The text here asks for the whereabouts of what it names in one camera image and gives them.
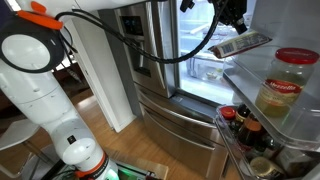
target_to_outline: sauce bottle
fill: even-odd
[[[238,134],[237,140],[240,146],[240,150],[242,150],[243,152],[247,152],[253,148],[256,139],[259,137],[261,128],[262,126],[257,118],[252,113],[250,113],[249,116],[245,119]]]
[[[255,104],[265,115],[281,117],[298,98],[319,54],[301,48],[282,48],[275,57]]]
[[[264,141],[264,135],[266,134],[266,130],[262,127],[259,131],[253,148],[245,154],[247,160],[250,162],[252,159],[263,156],[264,152],[267,148],[267,143]]]
[[[263,152],[263,157],[267,159],[274,159],[275,156],[277,156],[277,154],[279,153],[282,145],[275,141],[275,139],[273,139],[272,136],[270,136],[270,134],[268,133],[266,133],[262,137],[262,139],[266,144],[266,149]]]
[[[235,120],[230,123],[230,130],[237,136],[244,120],[249,116],[250,109],[245,104],[240,104],[237,108]]]

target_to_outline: plastic container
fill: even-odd
[[[256,106],[267,116],[285,116],[303,90],[319,54],[301,48],[281,48],[276,51],[265,84],[261,86]]]
[[[313,159],[307,154],[290,148],[283,150],[276,157],[276,162],[281,166],[290,177],[300,177],[308,172],[310,162]]]

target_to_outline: freezer drawer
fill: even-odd
[[[150,137],[173,157],[207,179],[219,179],[227,160],[227,150],[172,123],[140,104]]]
[[[224,145],[213,118],[183,107],[170,99],[159,96],[135,84],[140,103],[167,118],[176,125],[205,139]]]

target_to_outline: door shelf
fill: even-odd
[[[245,157],[245,153],[240,150],[237,140],[233,136],[225,119],[221,115],[220,109],[222,107],[225,107],[225,106],[217,107],[218,116],[215,118],[215,123],[217,124],[217,128],[225,142],[226,148],[228,149],[229,157],[231,158],[233,164],[237,168],[238,173],[243,180],[259,179],[250,170],[250,165],[248,160]],[[229,106],[229,107],[232,107],[234,110],[237,109],[236,106]]]
[[[264,63],[265,67],[269,63],[266,60],[270,59],[272,59],[271,56],[262,57],[259,62],[256,60],[255,65]],[[224,67],[223,78],[276,141],[291,148],[320,152],[319,96],[308,93],[310,88],[307,85],[295,104],[287,105],[289,112],[285,116],[269,117],[255,105],[261,86],[273,91],[271,87],[264,84],[267,68],[264,69],[261,66],[253,68],[252,64],[252,61],[247,62],[246,59],[240,58],[230,61]],[[308,82],[308,84],[312,83],[318,84],[315,81]]]

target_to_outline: jar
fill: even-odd
[[[319,54],[301,48],[277,50],[256,106],[267,116],[285,116],[313,72]]]
[[[280,180],[285,178],[285,172],[278,165],[264,157],[256,157],[250,162],[250,167],[256,176],[263,179]]]

